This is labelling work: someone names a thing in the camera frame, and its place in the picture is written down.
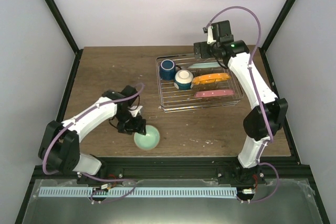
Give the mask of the orange scalloped plate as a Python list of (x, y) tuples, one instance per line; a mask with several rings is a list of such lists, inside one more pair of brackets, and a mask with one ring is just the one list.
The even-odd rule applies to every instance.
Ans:
[(211, 73), (211, 74), (204, 74), (201, 76), (197, 76), (193, 78), (192, 84), (193, 85), (200, 85), (200, 84), (211, 84), (215, 82), (222, 82), (230, 79), (230, 75), (228, 73)]

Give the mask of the pink dotted scalloped plate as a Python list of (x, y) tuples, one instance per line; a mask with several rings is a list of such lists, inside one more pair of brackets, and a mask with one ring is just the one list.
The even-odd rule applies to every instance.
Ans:
[(219, 90), (207, 90), (196, 92), (195, 98), (210, 98), (210, 97), (224, 97), (234, 95), (235, 92), (230, 89), (219, 89)]

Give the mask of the white upturned bowl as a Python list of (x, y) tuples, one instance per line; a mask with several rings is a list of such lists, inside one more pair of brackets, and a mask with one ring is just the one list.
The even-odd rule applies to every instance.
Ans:
[(178, 90), (189, 90), (193, 87), (193, 74), (188, 70), (179, 70), (174, 77), (174, 86)]

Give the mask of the light blue slotted strip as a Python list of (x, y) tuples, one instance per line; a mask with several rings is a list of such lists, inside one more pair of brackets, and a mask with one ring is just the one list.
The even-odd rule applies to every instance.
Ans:
[[(39, 197), (90, 197), (119, 198), (129, 189), (115, 187), (108, 191), (93, 193), (91, 187), (41, 187)], [(236, 198), (235, 187), (137, 187), (129, 197), (133, 198)]]

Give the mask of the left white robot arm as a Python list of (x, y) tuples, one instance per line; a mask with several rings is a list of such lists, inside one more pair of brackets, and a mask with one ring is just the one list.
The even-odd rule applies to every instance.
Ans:
[(82, 154), (80, 143), (101, 123), (107, 120), (118, 121), (118, 133), (146, 135), (146, 120), (141, 115), (139, 101), (144, 84), (127, 85), (121, 92), (108, 90), (90, 107), (72, 118), (57, 122), (51, 121), (45, 129), (38, 151), (42, 169), (46, 175), (57, 172), (72, 172), (88, 175), (95, 184), (102, 184), (107, 178), (107, 170), (98, 158)]

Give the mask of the blue enamel mug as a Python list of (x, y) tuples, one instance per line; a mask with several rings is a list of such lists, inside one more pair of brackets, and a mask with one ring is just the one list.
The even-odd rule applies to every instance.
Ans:
[(170, 59), (165, 59), (160, 63), (159, 75), (162, 80), (171, 81), (176, 74), (176, 64)]

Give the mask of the teal flower plate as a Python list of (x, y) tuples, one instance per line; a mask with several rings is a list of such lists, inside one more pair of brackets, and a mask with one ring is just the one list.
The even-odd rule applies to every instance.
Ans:
[(217, 62), (202, 62), (202, 63), (194, 63), (190, 65), (189, 69), (204, 69), (204, 68), (217, 68), (220, 65)]

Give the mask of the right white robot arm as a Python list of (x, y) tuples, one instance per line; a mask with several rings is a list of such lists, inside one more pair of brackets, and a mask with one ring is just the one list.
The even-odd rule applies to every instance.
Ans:
[(251, 111), (243, 120), (247, 134), (242, 151), (238, 154), (240, 166), (233, 170), (233, 177), (244, 184), (252, 177), (251, 168), (257, 166), (260, 157), (282, 128), (288, 103), (269, 88), (257, 70), (248, 46), (242, 40), (234, 40), (229, 21), (207, 25), (203, 29), (207, 40), (194, 44), (195, 56), (214, 58), (229, 69), (247, 95)]

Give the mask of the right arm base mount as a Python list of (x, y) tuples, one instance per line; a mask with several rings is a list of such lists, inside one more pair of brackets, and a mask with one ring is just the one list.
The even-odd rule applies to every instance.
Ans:
[(249, 185), (264, 179), (258, 175), (257, 168), (241, 168), (240, 166), (220, 166), (216, 169), (220, 184)]

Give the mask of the black aluminium frame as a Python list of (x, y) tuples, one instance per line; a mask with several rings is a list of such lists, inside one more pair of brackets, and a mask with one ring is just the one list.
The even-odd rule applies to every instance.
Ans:
[[(83, 51), (78, 48), (55, 1), (44, 1), (47, 4), (55, 21), (57, 22), (68, 44), (75, 54), (74, 61), (71, 67), (71, 72), (56, 118), (57, 121), (60, 121), (65, 116), (65, 111), (68, 105), (76, 74), (80, 66), (80, 60)], [(270, 32), (266, 37), (265, 42), (262, 46), (258, 47), (263, 66), (266, 71), (268, 81), (270, 81), (271, 90), (273, 92), (277, 92), (278, 90), (269, 66), (266, 52), (272, 44), (276, 34), (278, 33), (290, 10), (292, 9), (295, 1), (296, 0), (285, 1), (276, 21), (274, 22)], [(321, 196), (319, 194), (311, 168), (309, 165), (304, 165), (301, 163), (288, 121), (284, 121), (283, 126), (291, 155), (289, 157), (266, 157), (265, 161), (275, 165), (275, 167), (279, 171), (280, 177), (283, 179), (306, 178), (309, 182), (309, 186), (314, 192), (313, 201), (317, 204), (317, 209), (319, 211), (319, 216), (322, 223), (329, 223), (330, 221), (323, 205)], [(209, 162), (209, 158), (205, 157), (105, 157), (103, 158), (103, 161), (106, 163), (108, 170), (116, 170), (118, 168), (122, 168), (124, 169), (126, 174), (137, 180), (150, 178), (159, 180), (173, 180), (178, 178), (201, 179), (207, 178), (209, 175), (212, 175), (217, 171), (228, 172), (238, 166), (237, 159), (233, 157), (216, 158), (214, 164), (211, 164)]]

